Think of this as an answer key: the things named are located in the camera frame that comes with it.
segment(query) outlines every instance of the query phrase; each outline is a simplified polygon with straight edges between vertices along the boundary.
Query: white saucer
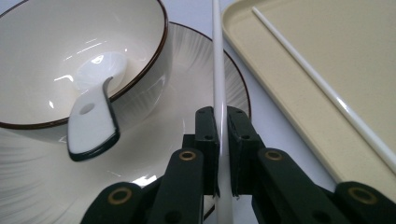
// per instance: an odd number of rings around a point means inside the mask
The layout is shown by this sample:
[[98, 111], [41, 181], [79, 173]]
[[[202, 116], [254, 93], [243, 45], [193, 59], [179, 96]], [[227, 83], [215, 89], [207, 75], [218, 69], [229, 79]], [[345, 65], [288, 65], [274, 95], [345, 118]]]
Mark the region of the white saucer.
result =
[[[58, 146], [0, 129], [0, 222], [78, 223], [107, 186], [145, 186], [163, 175], [184, 133], [194, 133], [195, 111], [213, 105], [212, 42], [190, 28], [170, 24], [174, 43], [169, 87], [141, 124], [121, 131], [120, 141], [90, 161], [73, 162]], [[228, 105], [250, 114], [239, 70], [225, 56]], [[205, 213], [214, 202], [205, 197]]]

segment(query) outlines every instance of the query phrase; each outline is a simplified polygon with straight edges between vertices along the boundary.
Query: white table surface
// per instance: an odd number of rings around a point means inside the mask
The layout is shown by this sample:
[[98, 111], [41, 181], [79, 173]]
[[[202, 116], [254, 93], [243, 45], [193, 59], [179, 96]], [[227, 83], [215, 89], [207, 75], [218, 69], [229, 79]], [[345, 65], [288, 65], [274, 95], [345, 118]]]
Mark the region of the white table surface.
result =
[[[20, 1], [1, 0], [0, 13]], [[221, 8], [224, 9], [232, 4], [233, 0], [221, 0], [220, 3]], [[205, 35], [212, 36], [212, 1], [163, 0], [163, 4], [169, 21], [190, 26]], [[224, 48], [235, 61], [246, 81], [251, 102], [252, 123], [264, 144], [288, 152], [317, 185], [333, 190], [335, 184], [327, 171], [226, 41]], [[234, 223], [257, 223], [250, 200], [249, 196], [233, 200]], [[205, 221], [205, 224], [211, 223], [216, 223], [216, 211]]]

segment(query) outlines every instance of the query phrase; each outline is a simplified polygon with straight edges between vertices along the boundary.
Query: white ceramic spoon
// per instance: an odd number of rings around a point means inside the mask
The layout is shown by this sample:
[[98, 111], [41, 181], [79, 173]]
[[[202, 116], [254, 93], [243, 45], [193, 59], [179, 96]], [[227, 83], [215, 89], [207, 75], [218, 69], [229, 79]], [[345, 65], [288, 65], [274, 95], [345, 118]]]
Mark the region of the white ceramic spoon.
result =
[[120, 85], [126, 65], [124, 55], [107, 52], [78, 69], [74, 83], [82, 94], [73, 105], [67, 127], [67, 148], [73, 161], [98, 156], [119, 140], [120, 130], [107, 89], [113, 91]]

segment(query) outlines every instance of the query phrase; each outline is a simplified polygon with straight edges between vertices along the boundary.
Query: chopstick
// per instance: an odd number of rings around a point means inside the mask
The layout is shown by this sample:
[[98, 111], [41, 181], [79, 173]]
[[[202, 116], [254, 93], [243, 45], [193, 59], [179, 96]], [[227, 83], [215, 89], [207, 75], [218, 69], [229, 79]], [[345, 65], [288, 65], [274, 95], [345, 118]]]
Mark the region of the chopstick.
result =
[[252, 8], [254, 14], [276, 37], [276, 39], [289, 52], [294, 60], [305, 70], [305, 72], [315, 81], [320, 89], [345, 116], [350, 124], [358, 131], [364, 140], [375, 150], [379, 157], [396, 174], [396, 155], [382, 139], [364, 122], [363, 119], [347, 104], [345, 100], [330, 86], [329, 83], [309, 64], [309, 62], [293, 47], [293, 45], [275, 28], [275, 26], [264, 17], [256, 8]]
[[215, 205], [217, 222], [233, 224], [233, 195], [231, 192], [230, 153], [228, 146], [227, 101], [225, 93], [224, 48], [221, 30], [221, 10], [219, 0], [212, 2], [213, 54], [214, 54], [214, 112], [219, 134], [219, 192]]

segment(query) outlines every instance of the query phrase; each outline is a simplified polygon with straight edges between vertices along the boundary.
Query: beige tray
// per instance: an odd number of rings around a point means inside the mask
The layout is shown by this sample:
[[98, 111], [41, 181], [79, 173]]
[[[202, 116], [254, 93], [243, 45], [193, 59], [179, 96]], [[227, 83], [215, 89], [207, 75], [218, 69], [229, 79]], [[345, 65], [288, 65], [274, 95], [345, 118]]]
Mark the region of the beige tray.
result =
[[255, 6], [365, 122], [396, 150], [396, 1], [243, 0], [223, 31], [336, 181], [370, 185], [396, 202], [396, 175], [265, 26]]

